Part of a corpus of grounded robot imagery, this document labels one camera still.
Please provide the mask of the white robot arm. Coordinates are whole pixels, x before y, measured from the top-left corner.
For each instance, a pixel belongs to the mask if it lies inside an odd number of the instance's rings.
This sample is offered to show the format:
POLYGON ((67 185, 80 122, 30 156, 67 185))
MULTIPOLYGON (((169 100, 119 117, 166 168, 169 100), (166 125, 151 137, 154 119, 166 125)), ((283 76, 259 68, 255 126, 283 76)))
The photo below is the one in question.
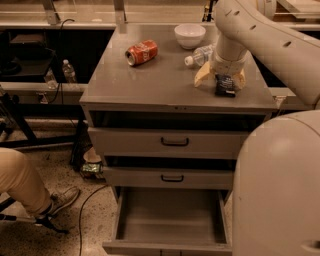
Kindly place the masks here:
POLYGON ((250 0, 218 0, 220 31, 209 70, 233 75, 251 52, 305 105, 245 140, 232 199, 232 256, 320 254, 320 42, 271 21, 250 0))

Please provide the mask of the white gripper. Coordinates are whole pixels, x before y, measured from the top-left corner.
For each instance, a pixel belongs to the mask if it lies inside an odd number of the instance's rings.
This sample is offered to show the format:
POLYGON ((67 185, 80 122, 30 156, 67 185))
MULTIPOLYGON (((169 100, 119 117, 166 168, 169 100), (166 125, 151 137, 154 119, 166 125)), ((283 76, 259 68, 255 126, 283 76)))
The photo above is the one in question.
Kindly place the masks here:
POLYGON ((206 62, 197 72, 194 78, 194 86, 199 87, 205 80, 213 79, 215 72, 222 75, 232 76, 235 89, 242 90, 246 85, 245 72, 243 70, 247 55, 239 60, 225 60, 214 52, 211 63, 206 62))

